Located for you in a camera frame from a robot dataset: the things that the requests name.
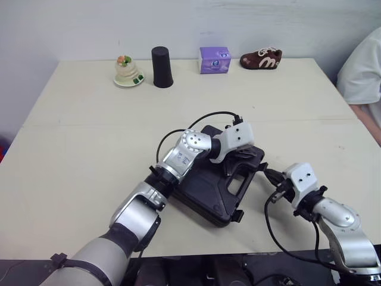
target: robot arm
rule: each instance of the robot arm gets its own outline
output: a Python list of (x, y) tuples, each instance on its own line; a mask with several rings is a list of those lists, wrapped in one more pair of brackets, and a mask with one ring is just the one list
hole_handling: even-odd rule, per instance
[(219, 163), (228, 152), (253, 144), (251, 126), (245, 122), (235, 124), (215, 138), (185, 130), (176, 146), (156, 167), (150, 167), (151, 174), (115, 211), (109, 231), (86, 244), (72, 259), (62, 253), (52, 256), (58, 269), (41, 285), (120, 285), (132, 252), (141, 251), (149, 244), (161, 222), (158, 212), (194, 161), (208, 158)]
[(349, 274), (350, 279), (356, 275), (363, 281), (381, 280), (380, 260), (361, 229), (359, 214), (352, 208), (323, 196), (327, 188), (318, 187), (310, 164), (294, 164), (282, 174), (268, 169), (265, 175), (277, 185), (279, 195), (274, 201), (285, 197), (295, 209), (294, 215), (318, 222), (329, 240), (335, 265), (342, 273)]

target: black plastic case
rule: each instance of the black plastic case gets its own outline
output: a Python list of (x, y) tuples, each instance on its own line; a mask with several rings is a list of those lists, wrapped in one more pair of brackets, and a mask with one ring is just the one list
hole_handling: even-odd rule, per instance
[[(210, 125), (201, 132), (212, 137), (222, 133)], [(243, 211), (237, 208), (263, 157), (263, 150), (251, 147), (228, 153), (220, 164), (196, 160), (173, 196), (219, 227), (240, 222)], [(234, 178), (240, 176), (243, 177), (242, 184), (233, 195), (228, 187)]]

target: white shirt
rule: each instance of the white shirt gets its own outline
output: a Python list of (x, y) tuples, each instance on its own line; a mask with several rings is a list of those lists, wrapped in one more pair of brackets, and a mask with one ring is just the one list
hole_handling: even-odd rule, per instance
[(381, 128), (381, 28), (353, 51), (338, 74), (337, 88), (348, 104), (364, 104)]

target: white plate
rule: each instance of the white plate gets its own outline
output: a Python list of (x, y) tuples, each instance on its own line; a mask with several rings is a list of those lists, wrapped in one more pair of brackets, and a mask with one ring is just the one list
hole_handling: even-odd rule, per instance
[(119, 76), (119, 75), (116, 75), (114, 77), (114, 82), (116, 85), (121, 86), (123, 88), (129, 88), (131, 86), (140, 85), (143, 82), (143, 80), (145, 79), (145, 76), (144, 76), (144, 73), (142, 71), (139, 71), (139, 75), (142, 75), (143, 79), (139, 80), (138, 83), (133, 82), (133, 78), (126, 79), (125, 77)]

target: white wall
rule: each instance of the white wall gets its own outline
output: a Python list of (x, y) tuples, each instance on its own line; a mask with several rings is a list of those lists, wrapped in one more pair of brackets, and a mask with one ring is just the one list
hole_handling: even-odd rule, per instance
[[(272, 45), (284, 57), (314, 57), (335, 81), (379, 26), (379, 0), (2, 0), (0, 134), (16, 133), (56, 59), (149, 58), (156, 45), (172, 58), (196, 58), (206, 45), (228, 46), (239, 57)], [(27, 58), (22, 84), (15, 58)]]

